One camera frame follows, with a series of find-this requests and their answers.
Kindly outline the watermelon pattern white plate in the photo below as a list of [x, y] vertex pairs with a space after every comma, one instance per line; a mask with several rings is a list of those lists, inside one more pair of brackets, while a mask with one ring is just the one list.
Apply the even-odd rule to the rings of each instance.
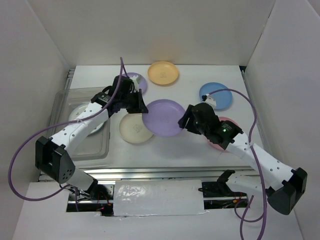
[[[88, 104], [89, 104], [88, 102], [85, 102], [85, 103], [83, 103], [83, 104], [78, 105], [75, 109], [73, 109], [72, 112], [70, 113], [69, 117], [68, 117], [68, 120], [69, 120], [69, 121], [73, 121], [73, 120], [75, 120], [76, 118], [78, 118], [78, 116], [79, 116], [80, 114], [82, 114], [82, 113], [86, 110]], [[90, 132], [89, 136], [91, 136], [91, 135], [96, 134], [97, 132], [99, 132], [99, 131], [101, 130], [101, 128], [103, 128], [103, 126], [104, 126], [104, 123], [99, 124], [97, 127], [95, 127], [95, 128]]]

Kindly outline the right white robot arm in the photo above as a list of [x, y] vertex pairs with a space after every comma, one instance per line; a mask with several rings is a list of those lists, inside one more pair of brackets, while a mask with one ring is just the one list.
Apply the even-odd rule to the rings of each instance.
[[257, 144], [250, 143], [249, 137], [239, 126], [229, 120], [221, 121], [209, 104], [189, 105], [178, 125], [188, 132], [205, 136], [211, 143], [234, 154], [262, 173], [263, 182], [267, 184], [262, 186], [257, 179], [226, 170], [217, 180], [221, 195], [241, 192], [255, 196], [265, 193], [267, 202], [274, 210], [289, 215], [305, 193], [308, 177], [305, 170], [300, 167], [293, 169]]

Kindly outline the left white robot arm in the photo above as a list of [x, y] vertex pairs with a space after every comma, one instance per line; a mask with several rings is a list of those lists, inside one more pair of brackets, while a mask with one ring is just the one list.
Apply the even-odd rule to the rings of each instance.
[[35, 143], [35, 167], [57, 183], [77, 188], [88, 200], [97, 197], [102, 186], [75, 166], [72, 155], [98, 125], [121, 109], [129, 114], [148, 113], [139, 88], [140, 79], [140, 75], [116, 76], [113, 84], [95, 94], [75, 120], [49, 138], [40, 137]]

